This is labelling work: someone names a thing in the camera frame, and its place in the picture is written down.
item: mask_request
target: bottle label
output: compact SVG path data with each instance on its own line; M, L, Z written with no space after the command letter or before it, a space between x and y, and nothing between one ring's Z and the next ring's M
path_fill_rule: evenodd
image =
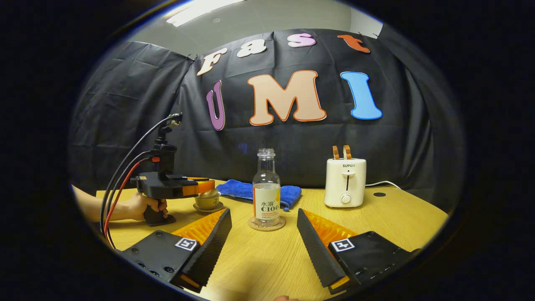
M261 220L274 220L280 215L280 186L277 189L253 188L255 217Z

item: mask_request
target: glass bottle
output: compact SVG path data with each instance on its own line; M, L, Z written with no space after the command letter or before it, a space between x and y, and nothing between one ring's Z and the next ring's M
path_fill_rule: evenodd
M258 172L253 177L253 210L255 223L263 227L279 223L280 178L275 173L273 148L258 150Z

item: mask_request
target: toaster knob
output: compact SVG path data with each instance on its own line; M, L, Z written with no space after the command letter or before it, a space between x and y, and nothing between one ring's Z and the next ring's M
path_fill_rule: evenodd
M342 202L342 204L348 204L349 202L351 202L351 195L342 194L342 196L340 197L340 201Z

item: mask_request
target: ceiling light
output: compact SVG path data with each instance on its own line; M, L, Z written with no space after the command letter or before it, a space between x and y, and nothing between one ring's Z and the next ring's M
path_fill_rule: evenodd
M167 22L179 27L205 13L242 1L246 0L193 0L172 10L169 14L173 16Z

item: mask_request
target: letter m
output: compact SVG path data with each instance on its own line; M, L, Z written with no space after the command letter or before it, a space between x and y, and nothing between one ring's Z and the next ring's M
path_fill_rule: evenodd
M266 125L273 122L274 117L268 113L268 103L280 120L286 121L294 101L297 110L294 118L298 121L319 121L327 117L319 105L315 79L318 74L311 70L296 71L283 89L270 75L263 74L250 78L247 83L255 92L255 114L249 122L252 125Z

